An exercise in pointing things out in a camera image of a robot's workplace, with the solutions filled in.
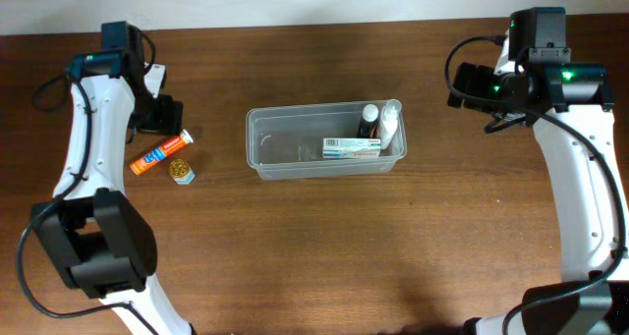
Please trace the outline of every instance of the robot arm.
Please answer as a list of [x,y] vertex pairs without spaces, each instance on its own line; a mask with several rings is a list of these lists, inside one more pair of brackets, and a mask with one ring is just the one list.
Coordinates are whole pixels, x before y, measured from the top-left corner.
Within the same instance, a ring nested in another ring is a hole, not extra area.
[[[507,333],[505,328],[511,335],[626,334],[627,203],[613,150],[613,99],[605,69],[570,63],[563,9],[514,13],[507,34],[494,69],[459,67],[448,104],[488,113],[496,118],[493,124],[533,127],[559,218],[563,283],[527,291],[523,305],[530,307],[514,308],[506,320],[507,314],[469,320],[467,334],[497,335]],[[580,138],[548,120],[567,124]]]
[[[152,60],[145,66],[143,36],[124,22],[106,24],[102,51],[74,58],[68,70],[73,79],[73,126],[54,196],[76,185],[34,232],[67,287],[80,288],[105,305],[130,306],[112,309],[133,334],[191,335],[194,328],[175,311],[157,280],[153,233],[124,191],[127,128],[167,135],[181,132],[183,105],[159,94],[165,67]],[[77,177],[86,152],[85,171]],[[31,218],[49,203],[34,205]],[[80,234],[86,223],[96,223],[99,231]]]

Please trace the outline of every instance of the wood grain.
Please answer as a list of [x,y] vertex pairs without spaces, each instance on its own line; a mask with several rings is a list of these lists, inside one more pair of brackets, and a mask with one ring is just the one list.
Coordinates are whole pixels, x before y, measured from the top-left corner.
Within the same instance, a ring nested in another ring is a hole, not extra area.
[[[160,164],[127,195],[151,225],[158,275],[200,334],[374,334],[505,312],[559,281],[559,234],[543,156],[527,129],[485,136],[488,117],[445,105],[443,62],[463,38],[505,19],[152,31],[164,92],[185,103],[196,143],[177,157],[197,177],[176,186]],[[568,19],[573,61],[607,66],[616,153],[629,174],[629,18]],[[65,159],[71,107],[29,97],[98,34],[0,37],[0,332],[121,334],[113,312],[54,320],[33,310],[13,268],[30,206],[47,200]],[[458,59],[492,65],[473,44]],[[266,182],[246,162],[252,108],[398,98],[408,155],[384,175]],[[126,159],[163,140],[139,136]],[[64,289],[38,242],[35,293],[53,309],[93,306]]]

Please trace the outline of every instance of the clear plastic container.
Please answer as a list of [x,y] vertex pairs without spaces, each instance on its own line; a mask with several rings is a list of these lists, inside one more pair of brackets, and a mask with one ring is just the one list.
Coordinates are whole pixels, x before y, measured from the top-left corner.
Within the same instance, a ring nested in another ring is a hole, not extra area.
[[388,172],[406,155],[402,113],[378,158],[323,159],[323,139],[355,138],[367,104],[381,109],[386,100],[253,109],[247,114],[247,162],[267,180]]

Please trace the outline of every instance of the white cap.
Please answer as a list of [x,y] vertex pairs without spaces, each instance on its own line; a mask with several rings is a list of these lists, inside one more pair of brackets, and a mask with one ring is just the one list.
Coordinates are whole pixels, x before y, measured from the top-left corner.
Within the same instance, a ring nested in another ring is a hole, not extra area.
[[386,101],[384,108],[382,108],[382,120],[397,120],[400,111],[402,111],[402,103],[397,99],[389,99]]
[[363,119],[368,122],[375,121],[377,119],[377,107],[373,104],[367,104],[363,109]]
[[186,129],[182,130],[181,134],[179,135],[182,139],[184,139],[184,141],[186,143],[192,143],[193,141],[193,137],[190,136],[190,134],[188,134],[188,132],[186,131]]

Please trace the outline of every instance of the bottle cap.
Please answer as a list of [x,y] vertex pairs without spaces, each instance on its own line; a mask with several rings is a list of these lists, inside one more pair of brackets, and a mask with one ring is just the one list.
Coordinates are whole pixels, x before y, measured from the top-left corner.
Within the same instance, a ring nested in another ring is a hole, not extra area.
[[192,142],[194,142],[193,137],[191,137],[191,136],[190,136],[190,134],[188,134],[188,132],[186,131],[186,129],[184,129],[184,130],[182,130],[182,131],[181,131],[180,136],[181,136],[181,138],[182,138],[182,139],[184,139],[184,141],[185,141],[186,143],[192,143]]
[[375,121],[377,119],[377,107],[373,104],[367,104],[363,109],[363,119],[368,122]]
[[175,159],[168,166],[168,173],[173,178],[184,178],[190,172],[190,165],[183,159]]
[[397,120],[400,111],[402,111],[402,103],[397,99],[389,99],[386,101],[384,108],[382,108],[382,120]]

